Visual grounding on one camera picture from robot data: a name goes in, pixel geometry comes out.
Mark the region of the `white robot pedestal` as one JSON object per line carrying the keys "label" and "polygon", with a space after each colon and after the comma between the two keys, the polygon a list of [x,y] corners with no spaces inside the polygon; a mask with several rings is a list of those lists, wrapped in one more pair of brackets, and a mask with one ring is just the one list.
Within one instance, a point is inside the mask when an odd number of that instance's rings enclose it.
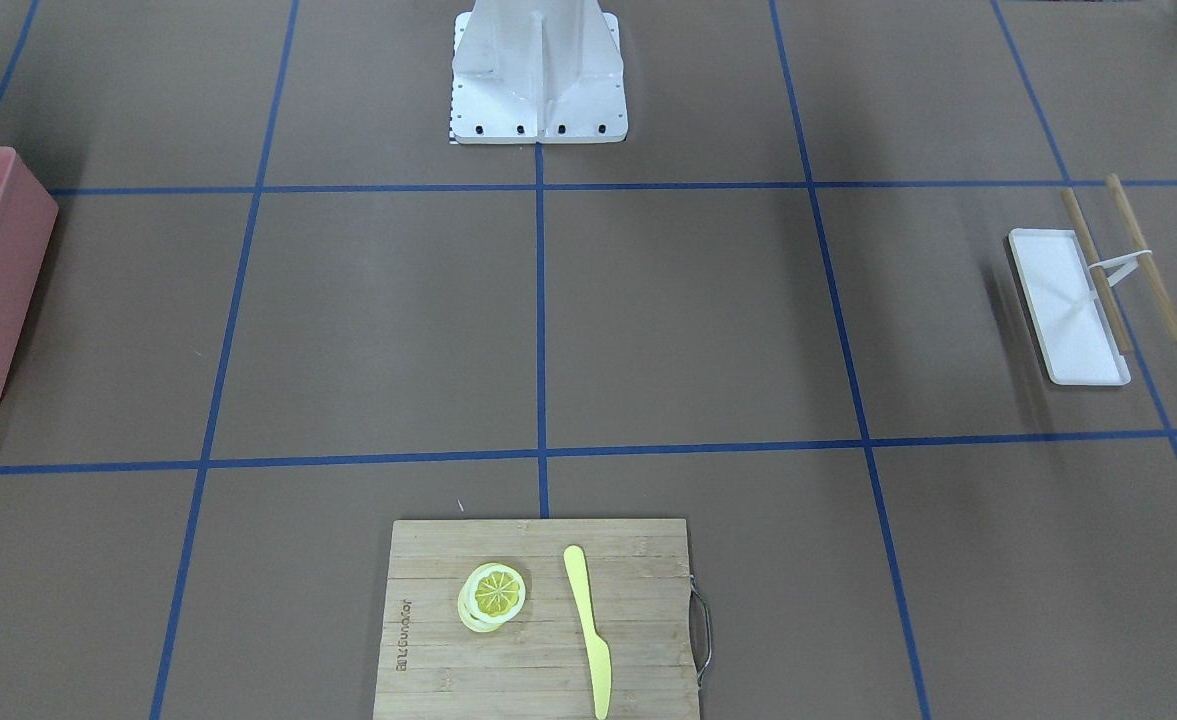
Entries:
{"label": "white robot pedestal", "polygon": [[455,15],[452,40],[452,142],[629,136],[620,22],[597,1],[477,1]]}

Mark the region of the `yellow lemon slice toy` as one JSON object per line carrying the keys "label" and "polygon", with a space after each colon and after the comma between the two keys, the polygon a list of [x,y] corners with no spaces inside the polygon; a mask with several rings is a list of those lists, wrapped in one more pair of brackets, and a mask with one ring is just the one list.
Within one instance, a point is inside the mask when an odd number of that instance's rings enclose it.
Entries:
{"label": "yellow lemon slice toy", "polygon": [[457,616],[466,629],[491,633],[523,611],[527,584],[520,571],[487,562],[468,574],[457,593]]}

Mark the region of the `bamboo cutting board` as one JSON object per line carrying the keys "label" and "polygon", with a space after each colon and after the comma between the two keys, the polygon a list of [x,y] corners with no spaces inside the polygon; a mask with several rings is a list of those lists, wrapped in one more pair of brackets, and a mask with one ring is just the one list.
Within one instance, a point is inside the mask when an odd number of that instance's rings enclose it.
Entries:
{"label": "bamboo cutting board", "polygon": [[[524,580],[476,632],[476,569]],[[610,719],[697,719],[689,527],[681,519],[399,520],[384,584],[377,719],[593,719],[584,631],[610,652]]]}

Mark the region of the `white towel rack base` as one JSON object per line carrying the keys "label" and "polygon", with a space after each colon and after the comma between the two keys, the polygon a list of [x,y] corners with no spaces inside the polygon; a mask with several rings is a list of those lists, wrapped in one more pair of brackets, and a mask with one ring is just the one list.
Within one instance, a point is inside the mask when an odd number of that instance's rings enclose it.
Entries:
{"label": "white towel rack base", "polygon": [[1015,228],[1008,234],[1042,364],[1055,386],[1122,387],[1131,382],[1126,356],[1093,282],[1109,288],[1138,268],[1138,252],[1086,264],[1073,231]]}

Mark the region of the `yellow plastic knife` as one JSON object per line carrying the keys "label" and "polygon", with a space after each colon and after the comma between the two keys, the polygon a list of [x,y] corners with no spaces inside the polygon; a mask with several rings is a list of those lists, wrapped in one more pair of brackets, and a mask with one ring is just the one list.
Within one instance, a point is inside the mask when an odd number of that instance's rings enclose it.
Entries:
{"label": "yellow plastic knife", "polygon": [[588,661],[593,715],[596,719],[607,719],[614,693],[614,664],[609,644],[597,629],[587,556],[578,544],[568,544],[561,552],[561,564],[568,574],[571,596],[576,604],[576,615],[579,619],[585,656]]}

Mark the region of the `wooden rack rod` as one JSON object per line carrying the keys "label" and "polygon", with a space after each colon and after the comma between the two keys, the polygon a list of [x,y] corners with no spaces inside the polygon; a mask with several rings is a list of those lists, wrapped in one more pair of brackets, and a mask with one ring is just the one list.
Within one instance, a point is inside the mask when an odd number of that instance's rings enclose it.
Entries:
{"label": "wooden rack rod", "polygon": [[1073,236],[1077,238],[1083,259],[1085,259],[1088,279],[1090,279],[1096,300],[1100,302],[1100,309],[1103,309],[1108,327],[1112,331],[1115,346],[1117,346],[1119,354],[1132,354],[1135,346],[1131,333],[1128,332],[1126,324],[1123,324],[1121,305],[1117,301],[1117,296],[1115,296],[1113,286],[1110,284],[1108,274],[1103,268],[1103,259],[1100,259],[1099,251],[1097,251],[1092,233],[1088,228],[1085,214],[1083,214],[1083,209],[1080,208],[1080,200],[1077,199],[1072,187],[1062,189],[1062,201],[1073,225]]}
{"label": "wooden rack rod", "polygon": [[1164,327],[1168,328],[1169,336],[1172,338],[1173,342],[1177,342],[1177,309],[1168,291],[1168,284],[1165,284],[1163,275],[1161,275],[1158,265],[1155,264],[1152,249],[1149,246],[1144,229],[1138,224],[1138,218],[1135,214],[1132,202],[1129,201],[1126,188],[1124,188],[1121,176],[1117,173],[1106,174],[1105,186],[1113,199],[1115,208],[1118,209],[1123,222],[1126,224],[1128,234],[1136,252],[1135,260],[1138,261],[1142,273],[1148,279],[1152,296],[1156,305],[1158,305],[1161,320],[1163,320]]}

